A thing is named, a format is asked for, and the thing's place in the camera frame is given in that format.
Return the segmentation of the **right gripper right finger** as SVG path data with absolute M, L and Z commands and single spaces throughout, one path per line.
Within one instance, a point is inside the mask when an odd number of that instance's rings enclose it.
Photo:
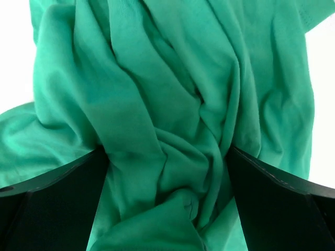
M 334 251 L 334 189 L 231 147 L 229 177 L 248 250 Z

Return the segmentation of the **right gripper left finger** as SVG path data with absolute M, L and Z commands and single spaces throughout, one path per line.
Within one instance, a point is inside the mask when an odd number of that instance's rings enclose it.
M 1 250 L 86 250 L 108 165 L 94 150 L 1 188 Z

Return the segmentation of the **green tank top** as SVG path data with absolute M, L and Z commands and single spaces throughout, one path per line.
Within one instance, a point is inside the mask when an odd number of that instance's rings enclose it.
M 246 250 L 231 146 L 308 178 L 305 34 L 334 1 L 30 1 L 34 101 L 1 115 L 1 185 L 102 145 L 88 250 Z

